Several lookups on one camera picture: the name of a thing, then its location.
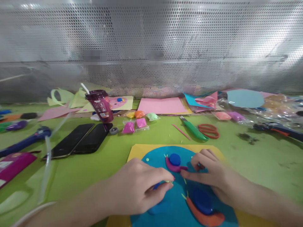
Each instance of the metal mesh panel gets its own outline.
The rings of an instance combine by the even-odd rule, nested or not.
[[[0,102],[42,102],[80,81],[138,98],[300,93],[302,24],[302,1],[1,2],[0,80],[25,75],[0,82]]]

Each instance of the right hand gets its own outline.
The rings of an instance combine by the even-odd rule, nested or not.
[[[182,177],[210,185],[223,203],[241,210],[248,209],[249,205],[254,203],[256,184],[221,163],[210,149],[202,149],[200,153],[196,153],[191,164],[196,171],[206,167],[208,173],[190,173],[181,170]]]

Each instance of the pink box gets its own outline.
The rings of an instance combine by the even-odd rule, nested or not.
[[[0,161],[0,189],[37,159],[31,153],[13,153]]]

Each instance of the blue paper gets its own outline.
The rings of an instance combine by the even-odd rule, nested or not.
[[[231,90],[227,92],[228,103],[241,108],[258,108],[264,104],[264,98],[258,91]]]
[[[200,105],[196,102],[196,98],[200,98],[200,96],[196,97],[196,96],[192,96],[192,95],[188,95],[188,94],[185,94],[185,98],[186,98],[186,101],[188,102],[189,105],[191,106],[199,106],[199,107],[205,107],[205,108],[209,108],[209,109],[212,109],[211,107],[208,107],[208,106],[204,106],[204,105]]]
[[[188,171],[195,172],[190,164],[191,157],[194,156],[195,153],[182,147],[167,146],[154,149],[147,153],[142,161],[156,168],[163,167],[167,169],[164,154],[170,156],[173,153],[176,153],[181,157],[182,166],[187,166]],[[169,204],[165,204],[165,207],[161,207],[161,213],[157,210],[157,212],[154,212],[153,214],[145,212],[141,215],[131,216],[132,227],[202,227],[191,213],[185,199],[181,195],[186,195],[186,190],[191,186],[199,187],[203,191],[207,192],[211,198],[214,210],[218,210],[224,214],[225,221],[221,226],[239,226],[233,208],[222,203],[213,193],[210,186],[189,180],[187,180],[187,185],[185,185],[184,179],[181,177],[180,173],[171,173],[175,177],[174,186],[165,194],[163,199],[163,202]]]

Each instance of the smartphone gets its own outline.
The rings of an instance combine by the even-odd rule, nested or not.
[[[94,123],[77,126],[68,136],[58,143],[51,151],[52,158],[62,158],[70,155],[81,140],[94,127]]]
[[[112,123],[96,125],[96,127],[76,146],[73,153],[91,154],[96,152],[112,127]]]

